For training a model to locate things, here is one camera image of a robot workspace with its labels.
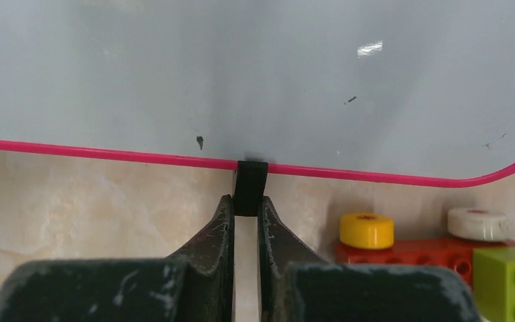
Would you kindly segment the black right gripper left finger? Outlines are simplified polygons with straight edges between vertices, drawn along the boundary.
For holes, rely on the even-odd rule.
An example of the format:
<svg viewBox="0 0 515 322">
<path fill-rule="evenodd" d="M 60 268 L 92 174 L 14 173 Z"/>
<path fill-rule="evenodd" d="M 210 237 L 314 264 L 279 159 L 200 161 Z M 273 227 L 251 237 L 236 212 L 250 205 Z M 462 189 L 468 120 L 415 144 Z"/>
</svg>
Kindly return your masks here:
<svg viewBox="0 0 515 322">
<path fill-rule="evenodd" d="M 234 209 L 164 258 L 36 260 L 0 287 L 0 321 L 230 321 Z"/>
</svg>

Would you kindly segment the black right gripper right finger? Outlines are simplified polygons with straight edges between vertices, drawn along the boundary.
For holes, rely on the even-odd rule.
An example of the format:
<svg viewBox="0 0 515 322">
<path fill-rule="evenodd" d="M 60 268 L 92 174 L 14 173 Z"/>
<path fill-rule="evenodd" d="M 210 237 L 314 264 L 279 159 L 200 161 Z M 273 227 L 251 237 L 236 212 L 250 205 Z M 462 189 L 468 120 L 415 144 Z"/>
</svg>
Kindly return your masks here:
<svg viewBox="0 0 515 322">
<path fill-rule="evenodd" d="M 257 208 L 262 321 L 480 321 L 470 288 L 440 266 L 338 264 Z"/>
</svg>

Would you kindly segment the pink framed whiteboard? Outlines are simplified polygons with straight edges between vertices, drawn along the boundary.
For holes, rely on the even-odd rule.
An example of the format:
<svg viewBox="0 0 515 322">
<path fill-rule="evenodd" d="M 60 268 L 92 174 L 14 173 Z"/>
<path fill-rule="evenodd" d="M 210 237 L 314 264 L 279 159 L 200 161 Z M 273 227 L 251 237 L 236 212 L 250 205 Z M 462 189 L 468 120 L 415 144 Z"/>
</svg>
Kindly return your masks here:
<svg viewBox="0 0 515 322">
<path fill-rule="evenodd" d="M 0 150 L 493 182 L 515 1 L 0 1 Z"/>
</svg>

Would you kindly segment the black whiteboard clip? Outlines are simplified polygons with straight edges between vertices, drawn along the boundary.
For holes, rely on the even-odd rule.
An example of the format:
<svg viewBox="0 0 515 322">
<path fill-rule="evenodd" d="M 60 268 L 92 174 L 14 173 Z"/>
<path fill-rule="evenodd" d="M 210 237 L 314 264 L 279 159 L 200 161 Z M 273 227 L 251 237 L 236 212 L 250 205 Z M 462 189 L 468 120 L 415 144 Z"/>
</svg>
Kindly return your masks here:
<svg viewBox="0 0 515 322">
<path fill-rule="evenodd" d="M 233 203 L 237 216 L 257 217 L 262 203 L 269 164 L 262 161 L 237 162 L 235 171 Z"/>
</svg>

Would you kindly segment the yellow round lego piece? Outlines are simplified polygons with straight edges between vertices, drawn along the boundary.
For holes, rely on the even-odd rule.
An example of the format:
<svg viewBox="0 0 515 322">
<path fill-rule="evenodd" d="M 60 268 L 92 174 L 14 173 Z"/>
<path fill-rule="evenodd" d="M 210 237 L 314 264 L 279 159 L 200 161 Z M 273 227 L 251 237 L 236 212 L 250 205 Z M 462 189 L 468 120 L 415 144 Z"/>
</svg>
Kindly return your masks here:
<svg viewBox="0 0 515 322">
<path fill-rule="evenodd" d="M 394 221 L 376 213 L 348 213 L 339 222 L 342 244 L 362 250 L 384 250 L 394 245 Z"/>
</svg>

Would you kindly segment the white round lego piece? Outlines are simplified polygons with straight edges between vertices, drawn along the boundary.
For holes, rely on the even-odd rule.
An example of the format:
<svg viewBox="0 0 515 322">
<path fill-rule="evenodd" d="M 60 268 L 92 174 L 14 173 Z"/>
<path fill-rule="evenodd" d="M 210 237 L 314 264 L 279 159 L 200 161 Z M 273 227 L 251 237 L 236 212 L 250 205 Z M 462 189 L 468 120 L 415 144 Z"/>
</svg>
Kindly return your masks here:
<svg viewBox="0 0 515 322">
<path fill-rule="evenodd" d="M 447 213 L 447 231 L 462 239 L 502 242 L 510 237 L 510 219 L 500 211 L 452 208 Z"/>
</svg>

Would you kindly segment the green lego brick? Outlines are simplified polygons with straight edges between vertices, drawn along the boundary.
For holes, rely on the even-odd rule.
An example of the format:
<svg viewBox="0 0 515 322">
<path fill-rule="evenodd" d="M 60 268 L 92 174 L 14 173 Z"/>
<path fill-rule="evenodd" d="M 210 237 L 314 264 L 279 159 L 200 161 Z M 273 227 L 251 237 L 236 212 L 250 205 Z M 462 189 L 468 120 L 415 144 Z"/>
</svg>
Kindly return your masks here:
<svg viewBox="0 0 515 322">
<path fill-rule="evenodd" d="M 515 246 L 473 251 L 473 296 L 488 321 L 515 321 Z"/>
</svg>

